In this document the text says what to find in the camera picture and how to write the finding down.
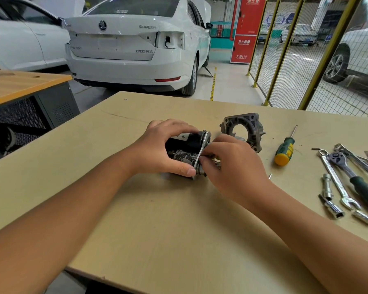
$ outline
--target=car rim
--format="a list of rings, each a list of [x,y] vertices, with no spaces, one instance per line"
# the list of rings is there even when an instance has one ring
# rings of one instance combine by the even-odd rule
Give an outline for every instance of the car rim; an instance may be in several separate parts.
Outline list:
[[[342,63],[343,55],[337,54],[336,56],[334,56],[327,67],[326,76],[328,78],[333,78],[335,75],[337,75],[337,73],[342,68]]]
[[[195,88],[196,86],[196,62],[193,64],[193,70],[192,70],[192,88]]]

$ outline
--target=ratchet handle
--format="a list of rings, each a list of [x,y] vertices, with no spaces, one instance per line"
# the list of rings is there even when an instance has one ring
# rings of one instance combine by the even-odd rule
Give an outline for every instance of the ratchet handle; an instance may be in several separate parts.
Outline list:
[[[368,205],[368,184],[360,176],[351,178],[350,182],[354,185],[356,192]]]

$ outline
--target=yellow fence post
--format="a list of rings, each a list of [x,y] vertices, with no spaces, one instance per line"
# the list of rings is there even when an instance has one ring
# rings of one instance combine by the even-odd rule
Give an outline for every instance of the yellow fence post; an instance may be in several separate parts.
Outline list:
[[[273,93],[275,82],[277,81],[277,78],[278,78],[278,73],[280,72],[280,69],[282,67],[282,63],[285,58],[285,54],[288,51],[290,42],[292,41],[293,32],[296,27],[297,21],[299,20],[299,15],[301,12],[301,8],[303,7],[303,4],[304,4],[304,0],[299,0],[299,3],[297,4],[296,12],[294,13],[292,23],[290,24],[290,29],[286,37],[285,44],[283,46],[282,52],[278,60],[277,67],[273,75],[273,79],[271,80],[271,83],[270,83],[270,88],[268,89],[268,92],[267,92],[266,100],[263,103],[264,106],[268,106],[268,102],[270,101],[270,97],[271,97],[271,94]]]
[[[268,0],[265,1],[265,6],[263,7],[262,18],[260,19],[259,29],[258,29],[258,33],[256,35],[256,41],[255,41],[254,50],[253,50],[252,56],[251,56],[250,66],[248,67],[247,76],[250,76],[250,69],[251,69],[251,66],[252,66],[252,61],[254,60],[255,50],[256,50],[257,42],[259,40],[259,35],[260,35],[260,29],[262,29],[263,18],[265,17],[265,11],[266,11],[267,1]]]
[[[261,55],[260,61],[259,61],[259,66],[258,66],[258,69],[256,71],[256,76],[254,78],[254,84],[252,85],[252,87],[254,87],[254,88],[256,88],[256,83],[259,79],[260,70],[262,68],[263,59],[265,58],[265,54],[266,54],[266,50],[267,50],[267,47],[268,47],[268,42],[270,41],[271,33],[273,32],[275,19],[277,18],[277,11],[278,11],[278,7],[279,7],[280,2],[281,2],[281,0],[277,0],[277,2],[275,3],[274,14],[273,14],[273,18],[271,19],[270,28],[269,28],[267,36],[266,36],[265,47],[263,48],[263,52],[262,52],[262,55]]]
[[[324,55],[320,60],[318,67],[315,70],[314,76],[312,77],[308,85],[308,88],[305,91],[304,97],[301,100],[298,110],[307,109],[315,93],[316,87],[318,86],[320,80],[322,79],[322,76],[326,71],[329,62],[332,59],[334,52],[337,50],[339,42],[341,41],[342,36],[344,35],[349,25],[350,19],[352,18],[360,2],[361,0],[349,0],[348,4],[346,5],[344,12],[341,15],[341,18],[339,19],[337,27],[335,28],[334,34],[329,44],[327,45],[326,50],[324,51]]]

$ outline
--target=yellow floor line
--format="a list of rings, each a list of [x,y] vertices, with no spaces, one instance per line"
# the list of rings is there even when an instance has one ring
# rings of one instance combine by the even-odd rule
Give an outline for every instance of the yellow floor line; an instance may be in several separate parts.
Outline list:
[[[214,100],[214,86],[215,86],[215,77],[216,77],[216,73],[214,73],[214,76],[213,76],[213,86],[211,88],[211,94],[210,94],[210,101],[213,101]]]

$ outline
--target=car jack stand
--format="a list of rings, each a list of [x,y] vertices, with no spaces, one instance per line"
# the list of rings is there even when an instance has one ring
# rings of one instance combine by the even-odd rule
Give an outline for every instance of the car jack stand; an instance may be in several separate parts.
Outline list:
[[[207,70],[207,72],[210,73],[210,76],[213,77],[213,75],[211,74],[210,70],[208,70],[206,66],[203,66],[203,68],[205,68]]]

